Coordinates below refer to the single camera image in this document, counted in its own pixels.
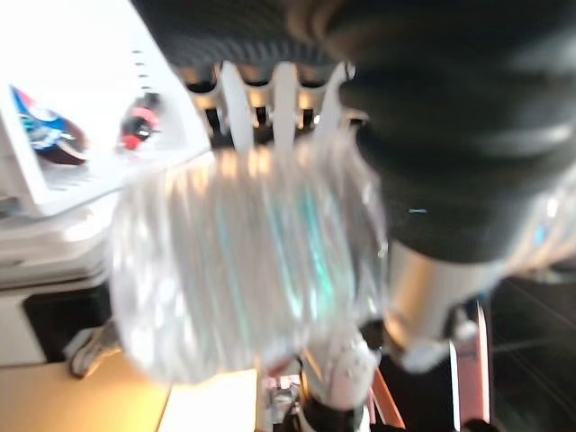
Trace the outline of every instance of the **floor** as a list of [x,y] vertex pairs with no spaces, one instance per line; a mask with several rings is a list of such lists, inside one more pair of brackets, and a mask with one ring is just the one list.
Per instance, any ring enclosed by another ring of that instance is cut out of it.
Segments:
[[[489,301],[496,422],[508,432],[576,430],[576,284],[504,281]],[[409,432],[451,431],[450,366],[382,374]]]

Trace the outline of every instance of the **white plastic part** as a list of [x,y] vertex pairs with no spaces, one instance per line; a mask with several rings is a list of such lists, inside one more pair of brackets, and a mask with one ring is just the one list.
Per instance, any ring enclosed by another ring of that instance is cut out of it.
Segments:
[[[24,0],[0,13],[0,196],[31,216],[63,212],[118,189],[142,170],[209,147],[186,91],[128,0]],[[132,51],[147,59],[161,94],[161,133],[137,152],[117,151],[120,124],[141,92]],[[39,162],[10,85],[75,122],[90,142],[85,166]]]
[[116,204],[110,194],[46,219],[0,219],[0,290],[96,277]]
[[334,410],[353,410],[366,401],[380,354],[368,347],[354,322],[303,352],[304,376],[315,399]]

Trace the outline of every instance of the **wooden table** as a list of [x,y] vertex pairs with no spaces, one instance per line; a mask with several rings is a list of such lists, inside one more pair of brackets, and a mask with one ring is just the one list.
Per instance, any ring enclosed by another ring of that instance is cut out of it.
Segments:
[[168,394],[122,354],[84,380],[71,378],[64,364],[0,368],[0,430],[155,432]]

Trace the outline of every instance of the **plastic water bottle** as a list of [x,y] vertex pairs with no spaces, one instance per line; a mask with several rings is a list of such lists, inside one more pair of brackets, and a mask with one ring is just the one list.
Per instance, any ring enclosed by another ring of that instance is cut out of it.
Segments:
[[123,193],[112,306],[141,369],[198,383],[380,314],[382,206],[352,142],[208,153]]

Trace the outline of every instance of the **table surface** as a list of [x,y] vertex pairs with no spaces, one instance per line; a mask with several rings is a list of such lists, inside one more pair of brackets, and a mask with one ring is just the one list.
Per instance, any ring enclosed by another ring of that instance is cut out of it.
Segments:
[[84,380],[70,377],[64,364],[0,368],[0,429],[155,432],[168,394],[121,354]]
[[0,368],[2,432],[253,432],[256,372],[169,389],[113,355],[85,378],[64,364]]

